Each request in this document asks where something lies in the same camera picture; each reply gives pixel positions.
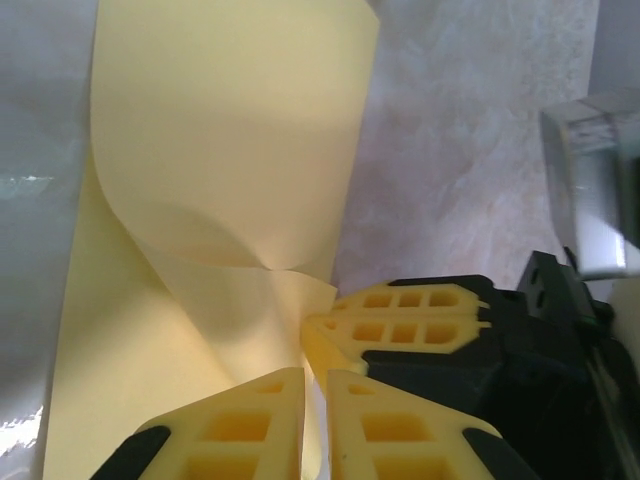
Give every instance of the curled paper sheet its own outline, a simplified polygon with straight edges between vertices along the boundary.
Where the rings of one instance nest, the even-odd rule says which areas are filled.
[[[161,407],[301,364],[298,322],[335,297],[327,282],[377,31],[364,0],[100,2],[91,87],[97,181],[90,170],[56,367],[54,438],[70,418],[64,399],[82,382],[100,393],[84,393],[86,425],[103,408],[128,410],[93,430],[109,441],[97,441],[90,463],[137,426],[118,421],[142,423]],[[91,211],[98,204],[102,217]],[[83,235],[96,243],[85,244],[84,258]],[[89,271],[111,275],[89,279]],[[93,288],[102,293],[89,302]],[[85,309],[98,308],[87,326]],[[79,367],[78,352],[97,360]],[[307,479],[321,456],[311,398]],[[55,445],[47,465],[58,476],[50,478],[80,478],[55,459]]]

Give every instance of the gray marble surface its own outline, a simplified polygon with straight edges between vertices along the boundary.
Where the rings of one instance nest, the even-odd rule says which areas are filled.
[[[343,293],[402,276],[515,285],[559,254],[537,115],[587,92],[597,0],[378,1],[378,56],[336,260]]]
[[[37,479],[86,148],[95,0],[0,7],[0,479]],[[586,94],[597,0],[376,1],[382,31],[335,281],[557,253],[541,107]]]

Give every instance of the rectangular hole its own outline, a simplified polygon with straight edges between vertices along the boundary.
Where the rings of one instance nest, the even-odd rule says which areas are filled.
[[[267,437],[269,412],[232,411],[218,414],[202,440],[213,442],[262,442]]]
[[[383,333],[384,324],[382,323],[361,323],[353,329],[352,338],[354,340],[379,342]]]
[[[388,293],[374,293],[364,299],[365,308],[386,308],[391,305],[393,296]]]
[[[422,302],[422,293],[404,292],[400,295],[399,307],[419,307]]]
[[[360,419],[367,442],[433,440],[422,419],[409,413],[368,413]]]
[[[430,307],[453,307],[458,304],[458,295],[448,290],[438,290],[429,297]]]
[[[192,457],[181,480],[252,480],[258,458],[257,455]]]
[[[538,294],[538,297],[536,298],[536,308],[538,310],[544,307],[545,300],[546,298],[545,298],[544,290],[541,290],[540,293]]]
[[[267,385],[264,387],[260,387],[257,392],[258,393],[280,393],[284,388],[283,382],[273,383],[271,385]]]
[[[459,480],[444,457],[374,457],[378,480]]]
[[[412,343],[416,338],[418,325],[416,323],[399,323],[394,325],[391,333],[393,343]]]
[[[458,335],[457,325],[447,323],[429,323],[427,324],[427,333],[425,334],[425,343],[449,343]]]
[[[362,385],[351,384],[348,387],[349,393],[351,395],[374,395],[375,392],[367,387],[363,387]]]

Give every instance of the white surface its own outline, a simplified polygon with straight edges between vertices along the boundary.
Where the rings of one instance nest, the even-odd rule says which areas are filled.
[[[469,272],[513,286],[531,249],[558,252],[537,110],[586,93],[597,0],[375,3],[382,35],[334,278],[344,292]],[[6,441],[15,425],[33,432],[46,403],[85,158],[95,1],[0,9]],[[39,462],[29,465],[42,431],[33,436],[0,457],[0,479],[39,478]]]
[[[87,135],[95,3],[0,6],[0,478],[38,479]]]

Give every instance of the yellow foam pad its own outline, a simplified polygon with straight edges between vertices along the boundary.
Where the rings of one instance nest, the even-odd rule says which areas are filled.
[[[328,375],[332,480],[492,480],[463,436],[488,423],[345,370]]]
[[[459,285],[389,286],[381,283],[336,301],[334,315],[467,315],[485,306]]]
[[[377,285],[338,300],[328,315],[311,315],[301,327],[302,348],[326,393],[327,372],[367,374],[367,350],[450,354],[490,324],[478,321],[483,305],[457,285]]]
[[[141,480],[298,480],[305,376],[286,368],[153,419],[171,435]]]

